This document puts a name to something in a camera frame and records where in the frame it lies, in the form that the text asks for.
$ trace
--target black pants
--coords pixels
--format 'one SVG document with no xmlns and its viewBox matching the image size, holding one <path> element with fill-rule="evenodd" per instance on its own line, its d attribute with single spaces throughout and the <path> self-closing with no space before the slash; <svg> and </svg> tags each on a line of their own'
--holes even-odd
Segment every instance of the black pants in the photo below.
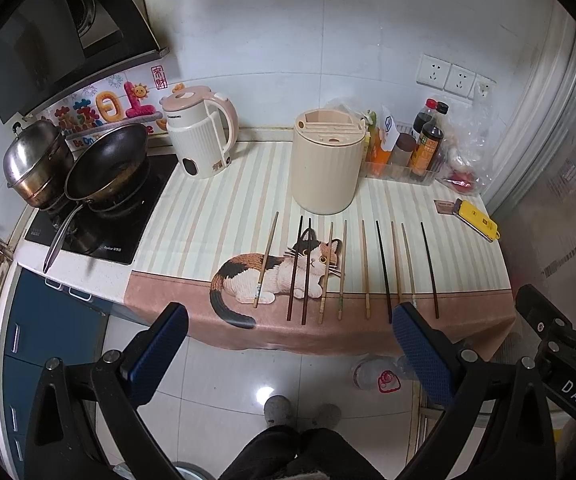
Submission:
<svg viewBox="0 0 576 480">
<path fill-rule="evenodd" d="M 336 431 L 317 428 L 299 434 L 289 426 L 273 426 L 255 436 L 219 480 L 271 480 L 314 471 L 331 480 L 384 480 Z"/>
</svg>

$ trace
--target cat illustration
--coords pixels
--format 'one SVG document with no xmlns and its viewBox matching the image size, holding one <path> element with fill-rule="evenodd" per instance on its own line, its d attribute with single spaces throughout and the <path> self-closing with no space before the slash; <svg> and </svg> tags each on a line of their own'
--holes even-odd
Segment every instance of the cat illustration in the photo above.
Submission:
<svg viewBox="0 0 576 480">
<path fill-rule="evenodd" d="M 308 245 L 308 231 L 311 231 L 311 242 Z M 320 298 L 323 290 L 319 281 L 325 274 L 325 264 L 330 258 L 331 274 L 339 276 L 339 256 L 341 240 L 332 240 L 331 248 L 324 242 L 317 240 L 314 229 L 305 230 L 299 243 L 289 248 L 284 256 L 268 255 L 263 275 L 263 286 L 259 295 L 260 304 L 268 304 L 274 301 L 276 294 L 289 294 L 292 284 L 292 268 L 294 259 L 297 258 L 297 274 L 294 280 L 294 297 L 299 300 L 305 295 L 306 269 L 309 270 L 308 297 Z M 249 253 L 239 254 L 224 263 L 212 278 L 210 283 L 210 304 L 214 312 L 223 321 L 239 328 L 254 328 L 255 319 L 244 314 L 239 314 L 228 308 L 223 301 L 222 291 L 225 290 L 234 296 L 239 303 L 254 303 L 257 293 L 257 284 L 263 254 Z"/>
</svg>

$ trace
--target yellow device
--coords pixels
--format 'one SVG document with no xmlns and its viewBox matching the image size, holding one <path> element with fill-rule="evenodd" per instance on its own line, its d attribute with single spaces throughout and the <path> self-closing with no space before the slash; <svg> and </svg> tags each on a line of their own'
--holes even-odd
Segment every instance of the yellow device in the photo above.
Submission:
<svg viewBox="0 0 576 480">
<path fill-rule="evenodd" d="M 489 242 L 499 239 L 499 231 L 490 217 L 483 214 L 467 200 L 458 198 L 452 207 L 452 214 L 478 232 Z"/>
</svg>

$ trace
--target black glass stove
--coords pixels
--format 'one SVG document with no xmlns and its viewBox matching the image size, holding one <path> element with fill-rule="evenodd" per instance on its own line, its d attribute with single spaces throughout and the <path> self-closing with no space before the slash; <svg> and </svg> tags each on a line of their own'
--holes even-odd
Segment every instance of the black glass stove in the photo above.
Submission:
<svg viewBox="0 0 576 480">
<path fill-rule="evenodd" d="M 148 156 L 148 160 L 148 176 L 126 205 L 127 214 L 118 212 L 102 215 L 84 207 L 76 214 L 68 228 L 63 251 L 85 254 L 118 264 L 132 263 L 152 211 L 178 161 L 176 155 Z M 49 247 L 59 226 L 75 206 L 75 202 L 65 198 L 49 210 L 40 210 L 34 217 L 25 239 Z"/>
</svg>

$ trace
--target frying pan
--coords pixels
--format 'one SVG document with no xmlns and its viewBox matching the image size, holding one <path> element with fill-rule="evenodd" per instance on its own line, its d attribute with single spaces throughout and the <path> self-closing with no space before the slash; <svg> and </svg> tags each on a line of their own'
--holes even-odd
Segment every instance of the frying pan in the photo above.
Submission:
<svg viewBox="0 0 576 480">
<path fill-rule="evenodd" d="M 128 124 L 100 137 L 74 162 L 66 177 L 66 196 L 78 205 L 56 232 L 43 273 L 58 255 L 74 216 L 86 205 L 106 203 L 133 185 L 138 168 L 146 161 L 148 131 L 143 124 Z"/>
</svg>

